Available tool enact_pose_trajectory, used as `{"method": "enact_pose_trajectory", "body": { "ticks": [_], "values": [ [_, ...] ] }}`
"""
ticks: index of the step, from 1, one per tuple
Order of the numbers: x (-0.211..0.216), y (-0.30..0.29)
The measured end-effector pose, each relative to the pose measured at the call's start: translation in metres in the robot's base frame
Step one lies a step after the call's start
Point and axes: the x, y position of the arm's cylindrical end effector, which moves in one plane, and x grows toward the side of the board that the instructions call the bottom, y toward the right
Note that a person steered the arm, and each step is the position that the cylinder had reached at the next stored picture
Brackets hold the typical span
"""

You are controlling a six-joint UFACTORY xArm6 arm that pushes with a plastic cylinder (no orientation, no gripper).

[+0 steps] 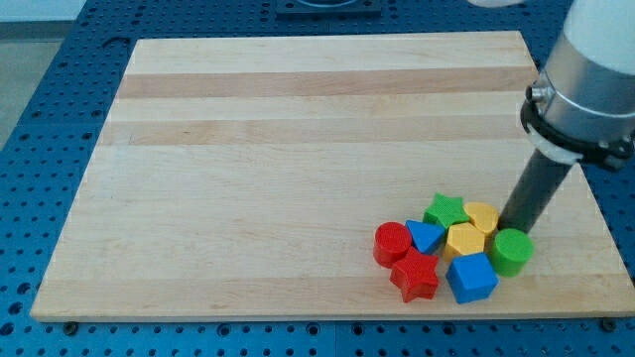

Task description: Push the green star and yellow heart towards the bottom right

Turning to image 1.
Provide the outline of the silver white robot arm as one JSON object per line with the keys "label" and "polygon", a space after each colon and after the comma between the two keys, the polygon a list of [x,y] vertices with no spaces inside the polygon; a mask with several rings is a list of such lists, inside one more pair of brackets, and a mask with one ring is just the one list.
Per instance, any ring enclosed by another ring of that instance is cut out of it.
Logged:
{"label": "silver white robot arm", "polygon": [[617,171],[634,155],[634,0],[575,0],[526,90],[521,123],[560,165]]}

